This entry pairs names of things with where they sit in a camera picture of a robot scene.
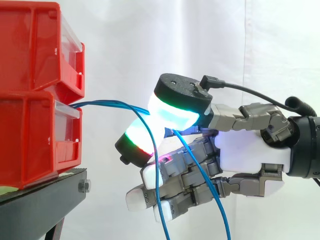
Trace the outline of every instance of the red storage bin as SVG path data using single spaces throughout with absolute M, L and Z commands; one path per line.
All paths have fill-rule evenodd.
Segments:
M 81 163 L 82 112 L 49 92 L 0 92 L 0 133 L 0 186 L 23 189 Z
M 85 47 L 55 2 L 0 1 L 0 91 L 85 94 Z

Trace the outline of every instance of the screw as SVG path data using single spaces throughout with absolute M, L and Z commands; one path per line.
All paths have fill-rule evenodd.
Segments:
M 89 193 L 91 190 L 91 181 L 89 179 L 81 180 L 78 184 L 79 193 Z

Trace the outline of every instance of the glowing sensor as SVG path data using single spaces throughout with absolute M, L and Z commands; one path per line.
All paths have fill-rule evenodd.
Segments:
M 177 131 L 190 128 L 200 116 L 198 113 L 171 106 L 157 98 L 154 93 L 149 100 L 148 110 L 152 117 L 159 119 L 166 128 Z
M 155 117 L 151 115 L 145 115 L 143 116 L 143 119 L 145 120 L 146 124 L 149 126 L 154 140 L 155 144 L 158 147 L 165 136 L 165 127 L 160 124 L 159 120 L 157 120 Z M 133 123 L 128 127 L 128 129 L 125 131 L 125 135 L 141 150 L 143 150 L 145 153 L 149 155 L 153 155 L 154 153 L 154 145 L 152 143 L 150 134 L 148 130 L 146 129 L 145 125 L 142 123 L 142 121 L 137 118 L 133 121 Z

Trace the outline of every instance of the white wall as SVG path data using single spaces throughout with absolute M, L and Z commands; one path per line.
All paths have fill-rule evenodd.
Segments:
M 246 5 L 244 0 L 60 0 L 59 3 L 86 46 L 86 100 L 116 99 L 146 108 L 160 74 L 176 73 L 198 80 L 203 75 L 215 76 L 260 90 L 282 102 L 295 94 L 320 110 L 313 78 L 319 76 L 319 67 L 317 61 L 311 64 L 308 60 L 310 56 L 319 59 L 320 41 L 308 37 L 318 32 L 319 21 L 304 33 L 301 42 L 296 42 L 295 49 L 288 45 L 291 42 L 288 35 L 304 31 L 312 22 L 309 12 L 315 17 L 319 8 L 300 11 L 296 7 L 292 12 L 286 6 L 292 7 L 293 1 L 278 4 L 275 0 L 247 0 Z M 247 20 L 261 24 L 246 31 L 246 44 L 251 48 L 247 48 L 244 68 L 245 6 Z M 271 25 L 266 21 L 268 15 Z M 280 20 L 286 24 L 277 28 Z M 290 28 L 284 36 L 289 42 L 279 44 L 282 39 L 279 35 L 286 33 L 292 24 L 299 28 Z M 308 51 L 301 51 L 299 43 L 312 45 L 307 47 Z M 288 51 L 291 55 L 284 57 Z M 232 107 L 260 101 L 231 89 L 210 93 L 215 103 Z M 141 179 L 137 167 L 120 162 L 114 143 L 135 118 L 126 110 L 83 108 L 81 167 L 88 168 L 92 189 L 86 200 L 65 218 L 62 240 L 165 238 L 151 209 L 127 211 L 126 192 L 139 185 Z M 169 141 L 161 146 L 161 153 L 179 146 L 172 139 Z M 232 195 L 222 200 L 232 239 L 318 238 L 315 220 L 320 211 L 317 208 L 320 189 L 311 180 L 288 177 L 284 180 L 287 184 L 283 190 L 266 199 Z M 214 202 L 190 209 L 168 223 L 168 229 L 172 240 L 226 239 Z
M 244 86 L 279 102 L 297 96 L 320 113 L 319 4 L 316 0 L 246 1 Z M 257 101 L 243 95 L 244 104 Z M 270 197 L 237 197 L 236 240 L 320 238 L 319 187 L 311 179 L 284 176 L 284 181 L 284 187 Z

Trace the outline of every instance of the robotic hand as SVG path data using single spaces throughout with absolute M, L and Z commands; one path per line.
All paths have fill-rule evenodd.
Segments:
M 211 104 L 209 88 L 223 87 L 249 92 L 271 103 L 252 103 L 239 109 Z M 286 118 L 277 106 L 301 117 Z M 204 76 L 199 82 L 184 76 L 163 74 L 151 97 L 149 111 L 154 119 L 162 119 L 165 127 L 180 130 L 182 135 L 202 134 L 189 147 L 220 198 L 231 193 L 268 196 L 284 185 L 283 172 L 293 177 L 319 177 L 320 117 L 296 97 L 289 97 L 283 105 L 251 89 L 214 77 Z M 150 122 L 154 129 L 159 128 L 154 121 Z M 168 128 L 164 138 L 174 135 Z M 147 163 L 152 155 L 132 144 L 128 136 L 126 132 L 115 146 L 124 163 L 142 167 L 142 184 L 126 194 L 127 207 L 129 211 L 153 207 L 155 219 L 160 222 L 155 194 L 155 163 Z M 229 178 L 217 177 L 223 172 L 237 174 Z M 190 207 L 213 199 L 184 147 L 159 157 L 159 175 L 159 194 L 166 222 L 186 213 Z

